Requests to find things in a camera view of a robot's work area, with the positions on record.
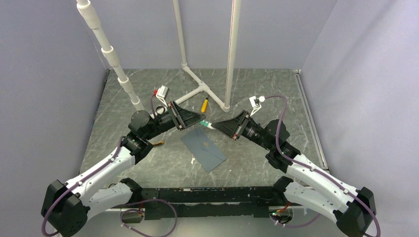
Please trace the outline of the green white glue stick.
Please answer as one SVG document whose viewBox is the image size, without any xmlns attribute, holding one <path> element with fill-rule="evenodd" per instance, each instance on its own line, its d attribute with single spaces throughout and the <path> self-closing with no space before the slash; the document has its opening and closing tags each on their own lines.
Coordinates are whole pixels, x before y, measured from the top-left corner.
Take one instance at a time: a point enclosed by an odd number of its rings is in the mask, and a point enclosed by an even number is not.
<svg viewBox="0 0 419 237">
<path fill-rule="evenodd" d="M 215 130 L 215 128 L 212 126 L 212 123 L 207 120 L 200 121 L 200 124 L 208 129 Z"/>
</svg>

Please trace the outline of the grey-blue envelope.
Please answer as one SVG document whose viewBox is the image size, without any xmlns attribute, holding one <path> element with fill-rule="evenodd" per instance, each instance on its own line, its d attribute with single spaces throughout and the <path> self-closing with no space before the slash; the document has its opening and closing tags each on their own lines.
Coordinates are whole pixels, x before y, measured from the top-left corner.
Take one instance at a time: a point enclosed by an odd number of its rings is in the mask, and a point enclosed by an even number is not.
<svg viewBox="0 0 419 237">
<path fill-rule="evenodd" d="M 208 173 L 227 160 L 223 152 L 199 127 L 181 137 L 181 141 Z"/>
</svg>

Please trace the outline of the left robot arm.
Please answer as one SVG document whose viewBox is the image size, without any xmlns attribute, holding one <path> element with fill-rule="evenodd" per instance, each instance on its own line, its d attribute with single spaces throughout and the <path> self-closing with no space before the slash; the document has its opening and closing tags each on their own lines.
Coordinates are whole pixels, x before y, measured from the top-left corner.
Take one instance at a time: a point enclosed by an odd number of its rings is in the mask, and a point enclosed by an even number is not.
<svg viewBox="0 0 419 237">
<path fill-rule="evenodd" d="M 103 186 L 143 160 L 154 147 L 151 139 L 172 128 L 184 130 L 205 118 L 204 114 L 182 108 L 174 101 L 169 102 L 164 113 L 154 117 L 146 110 L 133 113 L 129 133 L 119 139 L 107 157 L 66 182 L 55 180 L 48 185 L 41 210 L 42 235 L 71 237 L 89 219 L 108 208 L 120 204 L 138 206 L 142 188 L 132 179 L 125 178 L 107 189 Z"/>
</svg>

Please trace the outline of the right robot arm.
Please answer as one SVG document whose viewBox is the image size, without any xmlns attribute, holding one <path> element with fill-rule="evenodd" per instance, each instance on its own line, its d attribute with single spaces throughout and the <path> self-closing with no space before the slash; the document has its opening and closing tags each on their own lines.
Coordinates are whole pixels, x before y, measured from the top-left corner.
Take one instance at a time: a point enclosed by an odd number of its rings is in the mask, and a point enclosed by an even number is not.
<svg viewBox="0 0 419 237">
<path fill-rule="evenodd" d="M 366 237 L 370 224 L 377 223 L 372 191 L 351 186 L 314 164 L 287 142 L 290 134 L 281 120 L 262 127 L 242 111 L 212 126 L 233 140 L 244 137 L 268 151 L 268 163 L 285 174 L 272 186 L 278 205 L 291 202 L 307 207 L 330 219 L 348 237 Z"/>
</svg>

